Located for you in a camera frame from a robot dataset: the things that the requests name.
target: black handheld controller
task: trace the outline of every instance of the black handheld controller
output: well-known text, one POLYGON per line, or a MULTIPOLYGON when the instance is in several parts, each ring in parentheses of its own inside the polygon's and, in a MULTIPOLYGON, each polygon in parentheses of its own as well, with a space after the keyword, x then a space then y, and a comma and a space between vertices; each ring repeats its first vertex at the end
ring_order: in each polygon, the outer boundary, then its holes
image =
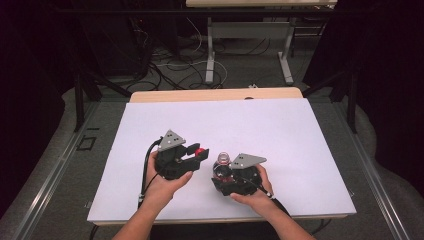
POLYGON ((254 165, 265 161, 265 158, 241 153, 231 162, 227 153, 221 153, 214 164, 212 182, 224 196, 231 193, 251 195, 262 186, 261 176, 254 165))
POLYGON ((185 142, 185 139, 171 130, 162 138, 155 169, 165 179, 178 179, 188 171, 196 171, 200 168, 200 162, 208 158, 209 149, 200 148, 199 143, 185 147, 185 142), (185 155, 193 154, 190 158, 182 159, 185 155))

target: right hand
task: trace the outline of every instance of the right hand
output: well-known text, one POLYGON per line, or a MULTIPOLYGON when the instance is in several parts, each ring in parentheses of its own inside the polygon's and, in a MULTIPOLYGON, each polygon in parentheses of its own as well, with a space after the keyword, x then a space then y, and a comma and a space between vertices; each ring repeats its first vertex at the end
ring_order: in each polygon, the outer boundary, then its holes
MULTIPOLYGON (((256 168, 258 169, 259 175, 262 178, 262 186, 265 188, 265 190, 274 195, 271 182, 269 181, 268 175, 266 173, 266 169, 259 164, 256 165, 256 168)), ((254 194, 249 196, 243 196, 237 193, 231 193, 230 196, 235 201, 250 206, 253 211, 265 219, 267 219, 274 211, 280 210, 274 204, 274 202, 272 202, 271 199, 269 199, 269 197, 259 189, 254 194)))

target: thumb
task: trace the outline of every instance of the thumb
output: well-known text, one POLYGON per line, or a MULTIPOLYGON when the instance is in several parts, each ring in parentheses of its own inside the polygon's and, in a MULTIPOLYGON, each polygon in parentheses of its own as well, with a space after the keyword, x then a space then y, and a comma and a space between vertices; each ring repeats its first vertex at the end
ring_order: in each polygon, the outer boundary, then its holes
POLYGON ((184 185, 186 185, 188 183, 188 181, 190 181, 191 177, 193 176, 193 172, 186 172, 184 175, 182 175, 179 179, 175 180, 176 186, 177 188, 181 188, 184 185))
POLYGON ((246 196, 237 194, 237 193, 231 193, 230 197, 232 199, 234 199, 236 202, 242 203, 242 204, 247 204, 247 198, 246 196))

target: white table surface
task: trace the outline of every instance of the white table surface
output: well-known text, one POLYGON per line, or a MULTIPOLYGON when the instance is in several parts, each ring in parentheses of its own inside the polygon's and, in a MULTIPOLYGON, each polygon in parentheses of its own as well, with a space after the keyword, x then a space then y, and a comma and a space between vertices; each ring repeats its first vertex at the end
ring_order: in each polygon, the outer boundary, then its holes
POLYGON ((128 103, 88 221, 123 224, 134 214, 146 151, 169 129, 186 139, 185 146, 198 142, 210 153, 156 223, 260 219, 214 188, 212 165, 220 152, 267 158, 262 166, 275 196, 294 218, 356 213, 307 99, 254 99, 128 103))

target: white desk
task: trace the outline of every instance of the white desk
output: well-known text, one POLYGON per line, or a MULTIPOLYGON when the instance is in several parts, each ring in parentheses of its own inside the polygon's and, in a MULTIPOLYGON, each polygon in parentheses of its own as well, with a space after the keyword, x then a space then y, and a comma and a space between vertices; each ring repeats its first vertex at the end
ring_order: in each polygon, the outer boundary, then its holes
POLYGON ((87 220, 96 225, 124 224, 134 214, 144 156, 168 129, 184 137, 186 146, 198 142, 210 153, 159 214, 157 224, 262 220, 215 189, 212 165, 223 151, 232 158, 240 152, 267 158, 262 165, 275 195, 294 218, 356 213, 310 104, 299 96, 296 88, 134 94, 87 220), (245 97, 255 99, 238 100, 245 97))
MULTIPOLYGON (((337 0, 187 0, 188 7, 296 7, 335 5, 337 0)), ((214 38, 273 38, 284 39, 283 51, 278 52, 284 81, 292 85, 293 77, 287 63, 287 54, 293 37, 296 19, 290 22, 212 22, 208 18, 208 63, 205 82, 213 82, 215 52, 213 51, 214 38)))

